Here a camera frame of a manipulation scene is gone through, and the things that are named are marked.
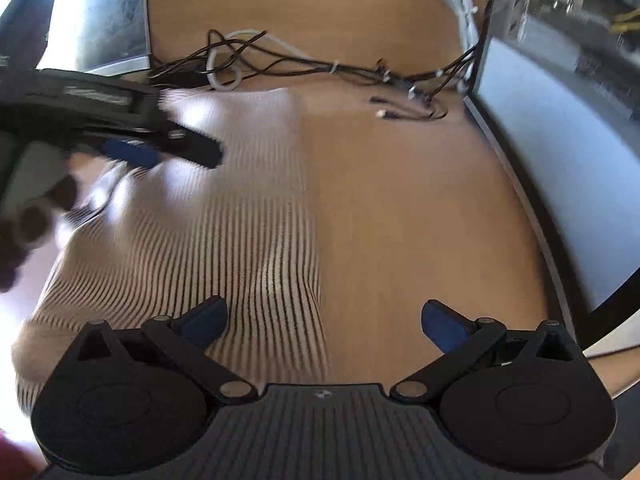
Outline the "person's left hand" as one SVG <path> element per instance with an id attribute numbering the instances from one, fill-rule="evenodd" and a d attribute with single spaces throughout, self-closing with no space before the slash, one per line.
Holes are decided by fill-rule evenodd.
<path id="1" fill-rule="evenodd" d="M 51 237 L 56 216 L 78 199 L 66 151 L 1 135 L 1 290 L 18 281 L 29 255 Z"/>

